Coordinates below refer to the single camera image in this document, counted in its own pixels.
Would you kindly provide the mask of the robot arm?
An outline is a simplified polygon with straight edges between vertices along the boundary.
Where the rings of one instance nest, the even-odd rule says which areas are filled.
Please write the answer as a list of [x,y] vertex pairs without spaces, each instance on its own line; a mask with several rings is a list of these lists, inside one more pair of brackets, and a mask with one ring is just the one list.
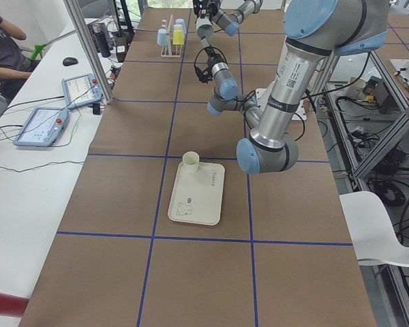
[[387,34],[389,1],[291,1],[284,16],[286,55],[267,89],[264,108],[238,86],[226,60],[210,45],[215,25],[234,35],[240,24],[259,12],[261,1],[245,1],[227,14],[219,1],[194,1],[196,32],[208,55],[200,81],[216,86],[207,104],[212,114],[236,110],[251,127],[237,144],[237,161],[248,174],[280,172],[296,163],[299,151],[287,128],[319,62],[380,48]]
[[221,1],[192,1],[196,15],[196,33],[200,39],[210,38],[216,24],[225,34],[233,36],[241,23],[251,14],[257,14],[263,1],[244,1],[231,13],[221,8]]

